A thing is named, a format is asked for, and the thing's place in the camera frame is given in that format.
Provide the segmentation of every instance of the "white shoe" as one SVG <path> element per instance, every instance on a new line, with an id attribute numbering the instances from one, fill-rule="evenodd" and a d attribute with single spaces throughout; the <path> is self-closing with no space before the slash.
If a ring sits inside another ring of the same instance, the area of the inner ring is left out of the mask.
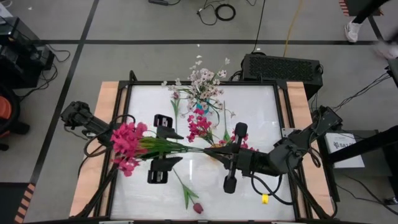
<path id="1" fill-rule="evenodd" d="M 398 57 L 398 45 L 387 44 L 383 41 L 379 41 L 374 46 L 374 50 L 378 55 L 383 56 L 386 59 L 395 59 Z"/>
<path id="2" fill-rule="evenodd" d="M 347 40 L 351 43 L 355 43 L 358 41 L 358 33 L 362 24 L 353 23 L 353 21 L 347 23 L 344 26 L 344 30 L 346 32 Z"/>

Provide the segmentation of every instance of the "pink flower bouquet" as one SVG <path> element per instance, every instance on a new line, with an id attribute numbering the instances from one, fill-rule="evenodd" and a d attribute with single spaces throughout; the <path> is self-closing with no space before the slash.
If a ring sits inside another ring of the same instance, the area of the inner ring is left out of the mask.
<path id="1" fill-rule="evenodd" d="M 168 141 L 162 138 L 144 136 L 148 131 L 144 123 L 123 123 L 119 129 L 113 131 L 111 141 L 116 155 L 114 163 L 119 164 L 119 169 L 126 177 L 132 175 L 134 169 L 140 162 L 152 159 L 148 156 L 153 152 L 162 154 L 175 154 L 182 152 L 202 152 L 203 149 L 184 146 L 177 142 Z"/>

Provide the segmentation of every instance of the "gray floor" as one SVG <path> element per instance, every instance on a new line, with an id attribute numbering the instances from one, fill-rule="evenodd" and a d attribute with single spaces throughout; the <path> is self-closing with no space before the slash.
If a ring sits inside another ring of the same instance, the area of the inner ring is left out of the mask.
<path id="1" fill-rule="evenodd" d="M 94 0 L 20 0 L 9 8 L 41 39 L 79 40 Z M 100 0 L 90 26 L 89 40 L 208 40 L 256 38 L 262 1 L 251 7 L 243 0 L 230 0 L 237 15 L 230 22 L 219 21 L 204 26 L 196 11 L 204 1 L 183 0 L 173 7 L 162 7 L 146 0 Z M 267 0 L 259 38 L 285 40 L 290 22 L 299 1 Z M 398 24 L 397 1 L 382 7 L 385 16 L 376 17 L 378 27 L 387 37 Z M 203 20 L 213 21 L 208 12 Z M 344 40 L 343 24 L 350 20 L 343 15 L 338 0 L 304 0 L 290 39 Z M 360 40 L 376 40 L 368 21 L 365 21 Z M 0 156 L 0 182 L 29 182 L 33 168 L 47 134 L 62 86 L 69 72 L 77 45 L 53 45 L 72 52 L 65 63 L 57 63 L 58 78 L 46 90 L 37 91 L 22 103 L 21 120 L 32 126 L 26 136 L 1 139 L 11 149 Z M 258 45 L 268 55 L 282 56 L 284 45 Z M 239 69 L 243 55 L 252 44 L 156 44 L 114 45 L 85 44 L 66 96 L 65 105 L 80 100 L 95 108 L 101 82 L 125 80 L 134 70 L 139 80 L 182 80 L 190 74 L 189 67 L 197 55 L 203 64 L 216 70 L 225 57 L 231 59 L 229 73 Z M 290 45 L 287 57 L 320 60 L 325 68 L 324 86 L 319 91 L 318 104 L 335 106 L 384 73 L 386 61 L 375 56 L 370 45 Z M 339 110 L 345 129 L 385 130 L 398 123 L 396 86 L 385 81 L 354 99 Z M 58 122 L 44 162 L 40 179 L 27 213 L 26 222 L 67 218 L 77 182 L 77 169 L 84 141 L 63 130 Z M 385 177 L 361 176 L 361 180 L 380 198 L 390 197 L 392 189 Z M 342 175 L 336 181 L 358 197 L 366 192 Z M 397 217 L 371 202 L 353 199 L 343 191 L 337 217 L 352 222 L 396 223 Z"/>

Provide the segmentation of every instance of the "white table surface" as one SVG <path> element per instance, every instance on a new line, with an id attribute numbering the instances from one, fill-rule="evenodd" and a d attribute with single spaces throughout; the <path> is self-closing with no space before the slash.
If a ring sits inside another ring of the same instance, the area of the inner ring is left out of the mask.
<path id="1" fill-rule="evenodd" d="M 231 118 L 226 114 L 226 125 L 229 133 L 236 123 L 248 125 L 249 147 L 269 152 L 273 144 L 280 138 L 280 125 L 277 115 L 274 89 L 272 86 L 220 86 L 224 95 L 218 99 L 226 102 L 227 109 L 234 111 L 236 116 Z M 137 122 L 144 122 L 149 129 L 155 131 L 154 115 L 162 114 L 174 119 L 174 111 L 170 103 L 171 92 L 161 86 L 133 86 L 129 104 L 129 114 Z M 186 100 L 181 100 L 180 111 L 187 111 Z M 217 116 L 206 116 L 216 122 Z M 186 118 L 178 117 L 178 133 L 181 136 L 189 135 Z M 220 114 L 220 125 L 214 134 L 222 138 L 224 134 L 224 115 Z M 202 139 L 189 143 L 186 139 L 179 141 L 182 144 L 209 147 Z M 131 177 L 123 176 L 119 172 L 116 182 L 112 219 L 148 219 L 148 220 L 294 220 L 292 206 L 279 203 L 270 197 L 269 204 L 264 205 L 261 196 L 253 191 L 250 178 L 242 177 L 237 171 L 238 180 L 234 194 L 223 191 L 224 177 L 228 171 L 223 165 L 206 154 L 180 154 L 183 159 L 175 165 L 175 170 L 184 184 L 193 190 L 199 198 L 195 202 L 201 203 L 204 208 L 202 214 L 193 211 L 190 202 L 185 209 L 183 190 L 177 176 L 169 172 L 167 184 L 148 184 L 147 174 L 150 161 L 142 162 L 135 169 Z M 277 177 L 258 174 L 271 189 L 277 186 Z M 256 182 L 261 192 L 267 192 L 265 187 Z M 289 181 L 284 175 L 277 195 L 291 201 Z"/>

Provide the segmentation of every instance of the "yellow cable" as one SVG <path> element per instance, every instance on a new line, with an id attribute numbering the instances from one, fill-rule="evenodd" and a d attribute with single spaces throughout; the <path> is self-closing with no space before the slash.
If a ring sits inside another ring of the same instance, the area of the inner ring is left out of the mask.
<path id="1" fill-rule="evenodd" d="M 294 21 L 296 20 L 297 16 L 299 15 L 299 12 L 301 10 L 301 6 L 302 5 L 303 5 L 303 0 L 300 0 L 300 3 L 298 4 L 297 10 L 296 10 L 296 13 L 294 14 L 292 23 L 291 23 L 291 25 L 289 27 L 289 31 L 287 32 L 287 38 L 286 38 L 285 50 L 284 50 L 284 57 L 285 57 L 285 54 L 286 54 L 286 51 L 287 51 L 287 44 L 289 43 L 289 37 L 290 37 L 290 33 L 291 33 L 293 25 L 294 25 Z"/>

